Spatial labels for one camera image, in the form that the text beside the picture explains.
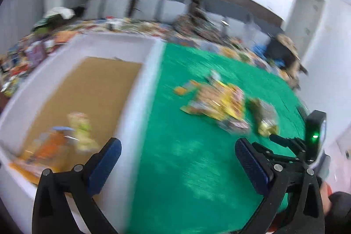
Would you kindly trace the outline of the right hand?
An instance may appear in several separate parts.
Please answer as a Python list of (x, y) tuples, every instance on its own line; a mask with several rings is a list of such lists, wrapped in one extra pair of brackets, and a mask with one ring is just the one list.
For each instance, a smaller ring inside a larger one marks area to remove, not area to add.
[(332, 194), (332, 190), (327, 182), (323, 182), (321, 184), (320, 194), (321, 194), (323, 212), (324, 212), (324, 215), (326, 216), (332, 207), (332, 202), (329, 199), (329, 196)]

